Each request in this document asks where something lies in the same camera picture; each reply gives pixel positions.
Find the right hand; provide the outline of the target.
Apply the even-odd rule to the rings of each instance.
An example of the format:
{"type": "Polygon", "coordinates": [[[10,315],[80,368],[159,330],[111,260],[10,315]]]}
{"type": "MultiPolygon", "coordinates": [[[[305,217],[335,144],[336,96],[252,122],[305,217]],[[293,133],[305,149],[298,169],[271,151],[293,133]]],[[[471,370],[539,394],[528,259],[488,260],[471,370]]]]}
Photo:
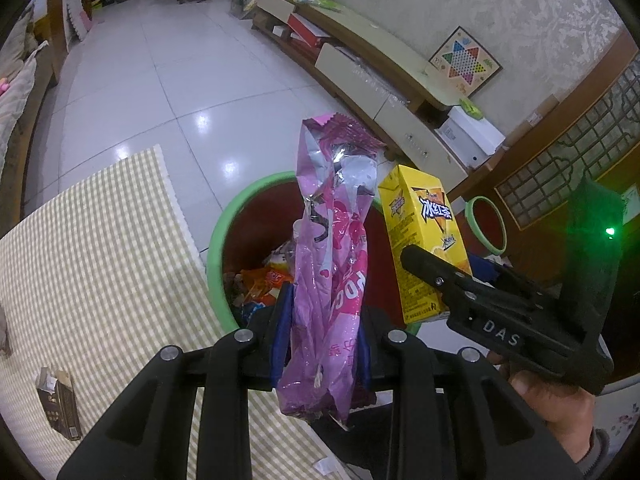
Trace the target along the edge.
{"type": "Polygon", "coordinates": [[[546,382],[496,352],[487,359],[544,420],[568,456],[575,463],[582,460],[591,448],[596,397],[580,387],[546,382]]]}

